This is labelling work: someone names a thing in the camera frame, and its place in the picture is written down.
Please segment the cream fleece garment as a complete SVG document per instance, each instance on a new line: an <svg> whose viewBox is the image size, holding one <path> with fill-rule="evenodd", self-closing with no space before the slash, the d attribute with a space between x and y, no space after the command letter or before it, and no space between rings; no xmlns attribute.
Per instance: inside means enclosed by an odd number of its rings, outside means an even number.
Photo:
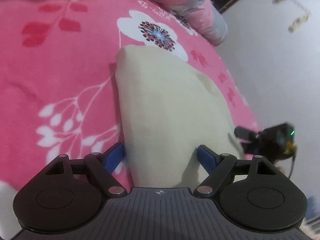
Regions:
<svg viewBox="0 0 320 240"><path fill-rule="evenodd" d="M244 156L217 85L172 53L129 45L116 55L127 163L137 187L194 189L207 172L196 149Z"/></svg>

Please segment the pink floral bed blanket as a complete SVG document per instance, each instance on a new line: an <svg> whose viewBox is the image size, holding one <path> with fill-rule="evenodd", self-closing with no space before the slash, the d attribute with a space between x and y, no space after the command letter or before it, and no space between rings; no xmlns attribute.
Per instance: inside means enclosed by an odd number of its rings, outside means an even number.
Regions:
<svg viewBox="0 0 320 240"><path fill-rule="evenodd" d="M256 119L211 44L148 0L1 0L1 189L22 188L58 154L104 151L120 137L117 51L163 45L208 75L235 125Z"/></svg>

